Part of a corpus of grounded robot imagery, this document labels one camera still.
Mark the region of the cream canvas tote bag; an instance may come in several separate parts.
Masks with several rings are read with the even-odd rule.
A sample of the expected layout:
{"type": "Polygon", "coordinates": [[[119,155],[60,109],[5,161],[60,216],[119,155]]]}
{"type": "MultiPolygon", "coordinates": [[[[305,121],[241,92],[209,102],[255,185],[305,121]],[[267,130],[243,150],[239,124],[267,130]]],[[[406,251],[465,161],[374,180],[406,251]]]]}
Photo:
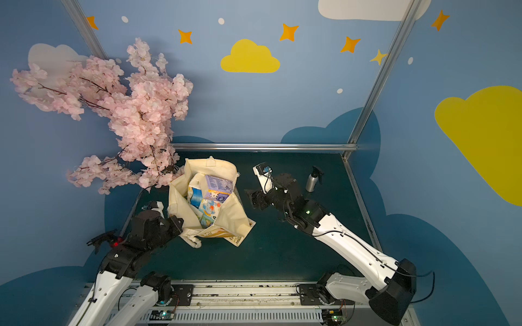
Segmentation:
{"type": "Polygon", "coordinates": [[[170,217],[183,220],[180,237],[200,248],[202,239],[225,239],[239,247],[255,221],[247,217],[236,183],[236,166],[213,157],[186,159],[182,174],[169,184],[170,217]]]}

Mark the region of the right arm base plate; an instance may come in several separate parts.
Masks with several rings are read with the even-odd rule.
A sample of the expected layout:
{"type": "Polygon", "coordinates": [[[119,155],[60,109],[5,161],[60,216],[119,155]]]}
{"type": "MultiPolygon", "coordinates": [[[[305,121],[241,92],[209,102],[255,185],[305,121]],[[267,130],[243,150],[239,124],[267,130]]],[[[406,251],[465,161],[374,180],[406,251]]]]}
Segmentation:
{"type": "Polygon", "coordinates": [[[296,286],[296,293],[299,296],[302,306],[353,306],[355,302],[351,300],[339,300],[330,295],[326,288],[318,284],[301,283],[296,286]]]}

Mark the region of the white green elephant tissue pack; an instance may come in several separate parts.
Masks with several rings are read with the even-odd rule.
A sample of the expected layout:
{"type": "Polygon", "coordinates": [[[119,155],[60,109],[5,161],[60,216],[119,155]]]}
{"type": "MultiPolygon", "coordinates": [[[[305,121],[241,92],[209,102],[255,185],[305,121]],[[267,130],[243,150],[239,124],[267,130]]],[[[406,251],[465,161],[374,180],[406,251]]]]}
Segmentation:
{"type": "Polygon", "coordinates": [[[219,216],[221,207],[221,202],[203,199],[201,206],[198,210],[201,212],[201,217],[199,217],[199,221],[204,229],[209,228],[215,223],[217,216],[219,216]]]}

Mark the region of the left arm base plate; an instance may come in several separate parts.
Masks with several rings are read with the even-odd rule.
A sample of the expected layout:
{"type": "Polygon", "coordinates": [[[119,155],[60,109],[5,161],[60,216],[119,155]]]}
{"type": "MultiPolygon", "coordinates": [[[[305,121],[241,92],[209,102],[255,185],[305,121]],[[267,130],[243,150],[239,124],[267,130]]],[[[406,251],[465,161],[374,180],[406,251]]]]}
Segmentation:
{"type": "Polygon", "coordinates": [[[172,284],[170,296],[164,303],[165,306],[190,306],[194,285],[192,284],[172,284]]]}

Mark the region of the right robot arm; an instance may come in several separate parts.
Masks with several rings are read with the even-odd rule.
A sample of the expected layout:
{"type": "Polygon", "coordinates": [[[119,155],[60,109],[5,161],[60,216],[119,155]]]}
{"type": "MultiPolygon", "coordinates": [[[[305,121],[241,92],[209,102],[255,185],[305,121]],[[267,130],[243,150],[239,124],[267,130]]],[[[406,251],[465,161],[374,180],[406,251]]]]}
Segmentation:
{"type": "Polygon", "coordinates": [[[306,199],[288,173],[274,177],[268,166],[253,169],[261,189],[247,191],[254,209],[274,207],[294,229],[329,246],[356,268],[361,277],[330,273],[318,281],[328,302],[351,300],[367,304],[391,325],[400,325],[417,291],[417,269],[407,259],[398,261],[372,247],[346,228],[318,202],[306,199]]]}

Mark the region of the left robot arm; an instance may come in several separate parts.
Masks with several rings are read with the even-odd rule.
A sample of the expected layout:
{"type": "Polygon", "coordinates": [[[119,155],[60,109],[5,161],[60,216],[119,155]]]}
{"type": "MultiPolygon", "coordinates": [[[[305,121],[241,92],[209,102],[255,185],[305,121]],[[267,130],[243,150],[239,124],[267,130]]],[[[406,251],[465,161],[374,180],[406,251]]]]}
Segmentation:
{"type": "MultiPolygon", "coordinates": [[[[152,252],[180,236],[183,224],[176,216],[165,217],[159,208],[133,217],[129,234],[105,256],[91,290],[69,324],[104,325],[138,272],[148,264],[152,252]]],[[[170,277],[151,272],[142,278],[131,299],[109,324],[136,325],[157,303],[168,304],[172,299],[170,277]]]]}

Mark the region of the purple tissue pack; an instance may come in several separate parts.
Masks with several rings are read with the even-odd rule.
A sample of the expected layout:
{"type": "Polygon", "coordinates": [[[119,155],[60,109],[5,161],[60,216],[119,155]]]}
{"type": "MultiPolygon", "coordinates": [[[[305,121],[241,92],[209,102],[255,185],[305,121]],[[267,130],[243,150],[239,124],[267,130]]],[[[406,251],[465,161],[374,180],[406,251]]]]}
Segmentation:
{"type": "Polygon", "coordinates": [[[223,203],[234,192],[234,187],[234,183],[228,179],[205,175],[201,191],[204,199],[223,203]]]}

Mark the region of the blue orange tissue pack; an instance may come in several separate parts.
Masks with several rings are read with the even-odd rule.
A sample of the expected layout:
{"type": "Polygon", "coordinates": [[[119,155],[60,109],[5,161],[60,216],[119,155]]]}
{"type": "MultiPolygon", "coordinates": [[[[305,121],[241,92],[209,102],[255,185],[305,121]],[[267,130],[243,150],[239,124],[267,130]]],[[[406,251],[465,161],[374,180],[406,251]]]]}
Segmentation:
{"type": "Polygon", "coordinates": [[[200,188],[188,186],[188,202],[195,208],[199,209],[203,201],[203,193],[200,188]]]}

